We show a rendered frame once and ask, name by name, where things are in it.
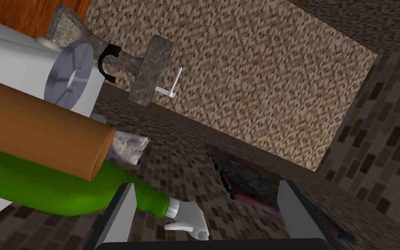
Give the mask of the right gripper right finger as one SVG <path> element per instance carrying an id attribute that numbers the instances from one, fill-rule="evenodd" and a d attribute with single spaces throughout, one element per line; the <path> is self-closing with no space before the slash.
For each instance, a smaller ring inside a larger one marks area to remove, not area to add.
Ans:
<path id="1" fill-rule="evenodd" d="M 316 250 L 341 250 L 321 217 L 291 180 L 280 180 L 277 204 L 292 239 Z"/>

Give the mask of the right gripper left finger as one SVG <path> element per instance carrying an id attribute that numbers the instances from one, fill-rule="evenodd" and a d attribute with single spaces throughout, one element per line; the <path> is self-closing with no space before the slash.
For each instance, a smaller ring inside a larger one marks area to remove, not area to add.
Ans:
<path id="1" fill-rule="evenodd" d="M 127 250 L 136 208 L 134 184 L 121 184 L 83 250 Z"/>

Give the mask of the dark multicoloured flat book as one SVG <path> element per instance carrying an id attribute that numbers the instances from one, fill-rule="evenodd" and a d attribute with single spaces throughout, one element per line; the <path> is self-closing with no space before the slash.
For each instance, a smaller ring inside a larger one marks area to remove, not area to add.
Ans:
<path id="1" fill-rule="evenodd" d="M 213 160 L 214 167 L 219 171 L 221 181 L 232 199 L 282 217 L 277 204 L 277 195 L 279 182 L 285 179 L 216 146 L 206 145 L 205 150 Z M 342 240 L 352 245 L 357 244 L 357 240 L 351 233 L 338 225 L 308 198 L 305 197 L 305 199 L 321 217 L 323 224 L 335 240 Z"/>

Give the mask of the white purple printed packet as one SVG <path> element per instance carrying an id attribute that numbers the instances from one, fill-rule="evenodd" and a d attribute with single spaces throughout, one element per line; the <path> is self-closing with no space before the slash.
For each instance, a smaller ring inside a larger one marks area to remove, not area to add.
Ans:
<path id="1" fill-rule="evenodd" d="M 150 139 L 148 137 L 115 130 L 114 138 L 107 152 L 107 156 L 115 160 L 136 165 L 149 141 Z"/>

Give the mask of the green spray bottle white nozzle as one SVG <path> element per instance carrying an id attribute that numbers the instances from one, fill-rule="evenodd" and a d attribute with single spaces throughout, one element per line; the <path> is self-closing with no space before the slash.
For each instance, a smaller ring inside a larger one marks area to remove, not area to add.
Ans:
<path id="1" fill-rule="evenodd" d="M 174 219 L 165 230 L 184 230 L 198 240 L 208 239 L 210 232 L 196 202 L 170 198 L 122 166 L 104 161 L 88 181 L 0 151 L 0 198 L 44 213 L 79 216 L 104 210 L 124 183 L 134 185 L 139 210 Z"/>

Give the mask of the brown cylinder roll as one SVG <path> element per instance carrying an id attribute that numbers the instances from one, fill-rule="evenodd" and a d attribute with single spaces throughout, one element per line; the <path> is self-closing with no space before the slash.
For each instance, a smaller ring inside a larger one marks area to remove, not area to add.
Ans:
<path id="1" fill-rule="evenodd" d="M 114 129 L 0 83 L 0 151 L 91 181 Z"/>

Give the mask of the grey round disc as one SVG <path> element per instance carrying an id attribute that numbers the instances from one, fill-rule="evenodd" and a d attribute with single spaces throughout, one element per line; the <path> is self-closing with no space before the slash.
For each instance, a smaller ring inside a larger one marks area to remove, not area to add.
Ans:
<path id="1" fill-rule="evenodd" d="M 55 60 L 46 81 L 44 100 L 71 110 L 89 81 L 93 66 L 89 43 L 70 43 Z"/>

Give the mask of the white cabinet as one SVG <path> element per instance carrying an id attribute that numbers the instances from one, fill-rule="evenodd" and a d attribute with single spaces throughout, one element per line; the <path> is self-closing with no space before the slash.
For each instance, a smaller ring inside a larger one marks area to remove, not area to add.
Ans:
<path id="1" fill-rule="evenodd" d="M 33 39 L 8 26 L 0 24 L 0 83 L 44 99 L 46 80 L 62 50 L 56 43 L 44 38 Z M 90 117 L 101 90 L 104 77 L 95 65 L 88 83 L 75 103 L 73 112 Z M 0 198 L 0 211 L 10 201 Z"/>

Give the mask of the brown wooden door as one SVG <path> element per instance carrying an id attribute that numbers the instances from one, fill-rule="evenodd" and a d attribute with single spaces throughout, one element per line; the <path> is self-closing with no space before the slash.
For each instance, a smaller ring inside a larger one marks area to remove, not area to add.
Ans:
<path id="1" fill-rule="evenodd" d="M 0 24 L 36 38 L 46 35 L 53 11 L 64 4 L 84 19 L 92 0 L 0 0 Z"/>

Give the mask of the white wall bracket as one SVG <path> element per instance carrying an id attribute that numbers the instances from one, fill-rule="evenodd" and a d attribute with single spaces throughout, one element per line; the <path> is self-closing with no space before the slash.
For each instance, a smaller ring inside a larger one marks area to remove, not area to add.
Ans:
<path id="1" fill-rule="evenodd" d="M 166 95 L 166 96 L 170 97 L 171 99 L 173 99 L 175 97 L 175 95 L 176 95 L 177 90 L 178 90 L 177 82 L 178 82 L 178 79 L 179 79 L 180 74 L 182 72 L 182 69 L 183 69 L 182 67 L 177 69 L 177 73 L 175 75 L 175 78 L 174 78 L 174 80 L 172 82 L 171 87 L 168 90 L 166 90 L 164 88 L 161 88 L 159 86 L 156 86 L 155 87 L 155 91 L 159 92 L 159 93 L 161 93 L 163 95 Z"/>

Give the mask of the grey stone pedestal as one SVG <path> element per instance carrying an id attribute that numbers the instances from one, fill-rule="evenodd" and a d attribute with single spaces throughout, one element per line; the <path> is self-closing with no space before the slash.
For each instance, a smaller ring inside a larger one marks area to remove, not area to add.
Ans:
<path id="1" fill-rule="evenodd" d="M 96 60 L 105 47 L 110 44 L 92 33 L 79 16 L 64 4 L 59 4 L 55 8 L 46 39 L 57 43 L 61 49 L 73 41 L 82 40 L 90 44 Z M 136 57 L 121 50 L 118 57 L 105 57 L 103 64 L 109 64 L 131 73 L 135 78 L 128 99 L 136 104 L 147 106 L 154 98 L 155 87 L 160 83 L 172 51 L 173 42 L 154 35 L 144 57 Z"/>

